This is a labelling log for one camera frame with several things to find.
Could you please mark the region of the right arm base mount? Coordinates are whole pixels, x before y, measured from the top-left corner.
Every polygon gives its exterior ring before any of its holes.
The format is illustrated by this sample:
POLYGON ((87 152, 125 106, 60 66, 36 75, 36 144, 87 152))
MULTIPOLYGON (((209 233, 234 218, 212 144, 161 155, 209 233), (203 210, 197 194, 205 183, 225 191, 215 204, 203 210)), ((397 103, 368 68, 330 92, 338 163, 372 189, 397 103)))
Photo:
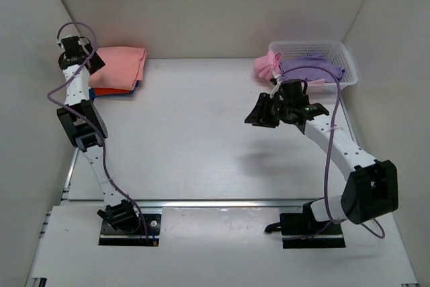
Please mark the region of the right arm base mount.
POLYGON ((266 226, 264 233, 281 233, 284 249, 340 249, 346 243, 341 225, 317 222, 305 213, 281 213, 279 221, 266 226))

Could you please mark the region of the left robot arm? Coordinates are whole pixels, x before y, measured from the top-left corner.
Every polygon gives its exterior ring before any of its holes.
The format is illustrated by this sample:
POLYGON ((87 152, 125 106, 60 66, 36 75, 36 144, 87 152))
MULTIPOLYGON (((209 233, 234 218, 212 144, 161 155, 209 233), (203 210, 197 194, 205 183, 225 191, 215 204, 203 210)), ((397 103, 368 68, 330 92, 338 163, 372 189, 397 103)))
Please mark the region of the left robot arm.
POLYGON ((130 199, 112 184, 105 153, 108 132, 89 96, 90 74, 104 63, 84 37, 67 36, 58 44, 63 49, 58 64, 67 84, 65 101, 56 114, 71 144, 91 166, 103 194, 105 209, 97 214, 113 229, 137 234, 141 217, 130 199))

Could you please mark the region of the salmon pink t shirt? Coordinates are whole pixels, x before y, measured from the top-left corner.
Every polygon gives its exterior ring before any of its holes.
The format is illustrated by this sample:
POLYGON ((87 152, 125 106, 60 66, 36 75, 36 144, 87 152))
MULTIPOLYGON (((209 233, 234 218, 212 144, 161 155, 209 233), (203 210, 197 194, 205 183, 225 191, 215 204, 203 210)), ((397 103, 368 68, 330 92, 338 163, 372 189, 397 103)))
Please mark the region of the salmon pink t shirt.
POLYGON ((97 53, 105 66, 90 76, 91 88, 131 90, 137 81, 143 80, 148 54, 145 48, 113 46, 99 48, 97 53))

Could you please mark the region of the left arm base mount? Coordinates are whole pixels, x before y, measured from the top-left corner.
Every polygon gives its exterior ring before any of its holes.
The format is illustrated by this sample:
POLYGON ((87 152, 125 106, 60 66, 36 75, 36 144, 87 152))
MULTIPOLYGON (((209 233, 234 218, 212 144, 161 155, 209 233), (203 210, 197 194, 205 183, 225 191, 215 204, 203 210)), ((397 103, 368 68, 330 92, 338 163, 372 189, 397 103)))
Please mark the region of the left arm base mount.
POLYGON ((105 217, 105 212, 97 211, 97 215, 102 218, 99 232, 99 242, 101 246, 127 246, 127 247, 158 247, 162 225, 161 209, 150 209, 144 212, 143 216, 147 231, 141 223, 139 216, 126 220, 125 225, 112 226, 105 217))

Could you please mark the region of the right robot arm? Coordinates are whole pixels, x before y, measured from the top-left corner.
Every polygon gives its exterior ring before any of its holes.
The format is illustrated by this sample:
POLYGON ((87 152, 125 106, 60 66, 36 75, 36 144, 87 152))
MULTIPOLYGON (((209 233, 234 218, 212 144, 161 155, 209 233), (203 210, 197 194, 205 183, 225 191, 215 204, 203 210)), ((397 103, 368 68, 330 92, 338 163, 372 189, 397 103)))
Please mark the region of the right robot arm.
POLYGON ((273 93, 260 93, 245 123, 276 128, 296 126, 327 155, 323 197, 303 205, 289 227, 317 233, 329 224, 350 221, 363 225, 398 209, 398 174, 393 162, 379 161, 355 144, 334 121, 334 113, 312 104, 307 84, 299 79, 276 85, 273 93))

